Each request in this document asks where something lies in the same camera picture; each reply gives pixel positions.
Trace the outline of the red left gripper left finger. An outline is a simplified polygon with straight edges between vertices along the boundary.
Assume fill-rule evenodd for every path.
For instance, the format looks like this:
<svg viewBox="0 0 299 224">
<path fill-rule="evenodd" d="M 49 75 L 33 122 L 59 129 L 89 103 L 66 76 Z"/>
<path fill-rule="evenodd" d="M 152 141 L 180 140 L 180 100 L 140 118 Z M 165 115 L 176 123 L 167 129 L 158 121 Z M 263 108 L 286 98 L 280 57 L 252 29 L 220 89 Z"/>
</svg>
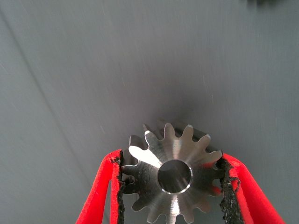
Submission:
<svg viewBox="0 0 299 224">
<path fill-rule="evenodd" d="M 76 221 L 78 224 L 101 224 L 103 221 L 108 185 L 110 192 L 110 223 L 123 224 L 124 203 L 123 190 L 125 183 L 122 180 L 121 162 L 123 153 L 121 149 L 107 154 L 102 160 L 90 193 Z"/>
</svg>

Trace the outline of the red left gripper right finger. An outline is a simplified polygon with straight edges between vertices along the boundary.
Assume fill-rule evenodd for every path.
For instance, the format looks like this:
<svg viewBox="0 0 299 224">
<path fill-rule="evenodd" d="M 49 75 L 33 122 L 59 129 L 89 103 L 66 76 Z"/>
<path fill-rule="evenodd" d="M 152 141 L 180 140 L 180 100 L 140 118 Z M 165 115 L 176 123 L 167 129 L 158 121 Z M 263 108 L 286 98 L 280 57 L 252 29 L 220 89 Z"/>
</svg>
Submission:
<svg viewBox="0 0 299 224">
<path fill-rule="evenodd" d="M 224 170 L 220 207 L 226 224 L 285 223 L 240 160 L 223 154 L 216 166 Z"/>
</svg>

